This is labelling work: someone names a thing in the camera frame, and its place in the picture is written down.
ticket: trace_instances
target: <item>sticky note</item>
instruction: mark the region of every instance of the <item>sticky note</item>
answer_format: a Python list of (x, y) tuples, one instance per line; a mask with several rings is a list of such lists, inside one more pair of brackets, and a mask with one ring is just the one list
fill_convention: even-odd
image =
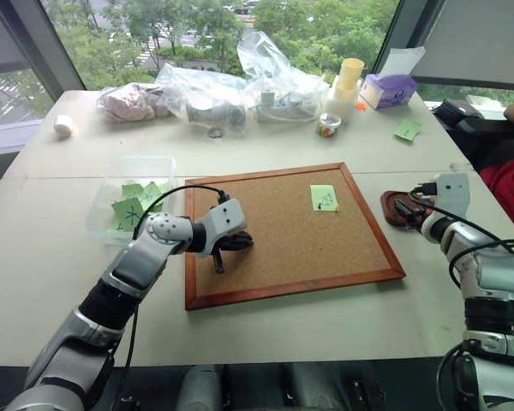
[(163, 182), (162, 184), (159, 184), (158, 189), (160, 190), (160, 193), (165, 193), (166, 191), (168, 191), (168, 183)]
[(143, 188), (143, 192), (137, 196), (140, 200), (140, 204), (143, 207), (143, 210), (146, 210), (150, 204), (158, 198), (161, 194), (160, 189), (154, 182), (149, 182), (145, 188)]
[(114, 221), (107, 231), (125, 231), (124, 225), (118, 216), (114, 215)]
[(112, 205), (115, 213), (115, 224), (121, 226), (124, 231), (133, 231), (139, 219), (143, 215), (143, 207), (139, 199), (126, 199), (117, 201)]
[(143, 186), (140, 184), (124, 184), (122, 186), (122, 198), (132, 199), (143, 193)]
[(310, 195), (314, 211), (339, 211), (339, 204), (333, 186), (310, 186)]
[(394, 130), (394, 135), (400, 137), (401, 139), (413, 141), (415, 136), (421, 131), (421, 124), (410, 120), (409, 118), (404, 118)]

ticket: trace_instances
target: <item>purple tissue box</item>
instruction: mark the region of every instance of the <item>purple tissue box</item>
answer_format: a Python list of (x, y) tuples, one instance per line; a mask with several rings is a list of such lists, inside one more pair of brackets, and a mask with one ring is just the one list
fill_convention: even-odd
[(368, 74), (360, 95), (374, 109), (383, 109), (392, 105), (407, 104), (417, 89), (417, 83), (408, 74), (389, 75), (379, 78), (377, 74)]

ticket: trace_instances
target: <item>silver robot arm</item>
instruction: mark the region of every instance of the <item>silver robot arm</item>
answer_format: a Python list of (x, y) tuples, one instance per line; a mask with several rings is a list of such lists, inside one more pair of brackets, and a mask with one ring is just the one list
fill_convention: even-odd
[[(413, 193), (465, 218), (465, 174), (438, 175)], [(425, 219), (421, 233), (440, 244), (450, 270), (460, 277), (466, 331), (452, 368), (458, 409), (514, 409), (514, 253), (504, 245), (484, 247), (495, 238), (437, 211)]]
[(6, 411), (89, 409), (111, 374), (124, 326), (168, 257), (183, 252), (207, 256), (220, 239), (245, 227), (238, 200), (222, 202), (195, 223), (166, 213), (150, 215), (138, 238), (117, 255), (45, 345), (29, 369), (25, 391)]

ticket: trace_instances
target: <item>window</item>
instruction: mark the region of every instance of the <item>window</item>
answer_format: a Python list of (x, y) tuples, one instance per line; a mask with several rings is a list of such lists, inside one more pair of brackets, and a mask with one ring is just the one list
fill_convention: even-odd
[[(421, 98), (426, 101), (442, 101), (444, 98), (465, 100), (467, 96), (480, 96), (498, 101), (500, 103), (499, 109), (514, 103), (514, 90), (501, 90), (497, 88), (473, 86), (420, 84), (417, 91)], [(479, 104), (479, 99), (475, 99), (472, 103)]]
[(52, 105), (32, 70), (0, 73), (0, 126), (40, 119)]
[(0, 126), (40, 119), (52, 102), (0, 21)]
[(236, 45), (267, 33), (331, 81), (344, 57), (371, 69), (398, 0), (41, 0), (87, 89), (153, 81), (164, 62), (243, 75)]

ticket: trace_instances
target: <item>yellow cup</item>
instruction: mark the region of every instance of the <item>yellow cup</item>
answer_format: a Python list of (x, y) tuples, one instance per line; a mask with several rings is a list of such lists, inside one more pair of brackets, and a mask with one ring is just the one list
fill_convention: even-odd
[(345, 90), (356, 87), (356, 82), (362, 74), (364, 62), (359, 58), (345, 58), (339, 73), (338, 84)]

